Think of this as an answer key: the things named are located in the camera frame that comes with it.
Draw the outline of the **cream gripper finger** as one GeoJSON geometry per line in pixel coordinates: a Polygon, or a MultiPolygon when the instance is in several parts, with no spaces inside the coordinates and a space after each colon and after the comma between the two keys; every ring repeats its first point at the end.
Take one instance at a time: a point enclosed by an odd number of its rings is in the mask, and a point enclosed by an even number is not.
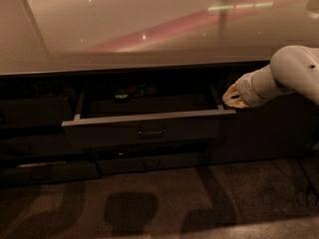
{"type": "Polygon", "coordinates": [[[235,98],[235,99],[224,99],[223,102],[231,107],[231,108],[235,108],[235,109],[247,109],[248,105],[242,101],[240,98],[235,98]]]}
{"type": "Polygon", "coordinates": [[[240,98],[240,95],[238,94],[236,90],[236,84],[231,85],[222,96],[222,100],[224,102],[235,101],[235,100],[238,100],[239,98],[240,98]]]}

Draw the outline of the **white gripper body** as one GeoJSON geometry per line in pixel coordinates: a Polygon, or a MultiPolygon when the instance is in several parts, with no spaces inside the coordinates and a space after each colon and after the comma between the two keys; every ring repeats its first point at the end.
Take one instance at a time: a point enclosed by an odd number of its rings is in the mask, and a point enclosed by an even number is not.
{"type": "Polygon", "coordinates": [[[249,108],[258,108],[277,97],[293,94],[274,79],[269,66],[244,74],[235,84],[240,99],[249,108]]]}

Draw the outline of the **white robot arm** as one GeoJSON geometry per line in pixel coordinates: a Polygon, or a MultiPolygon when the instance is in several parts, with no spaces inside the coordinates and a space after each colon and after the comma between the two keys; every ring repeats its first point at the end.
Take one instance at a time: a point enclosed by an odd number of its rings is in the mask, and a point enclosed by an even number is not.
{"type": "Polygon", "coordinates": [[[251,109],[293,93],[319,104],[318,48],[281,48],[267,66],[241,76],[227,89],[222,100],[232,108],[251,109]]]}

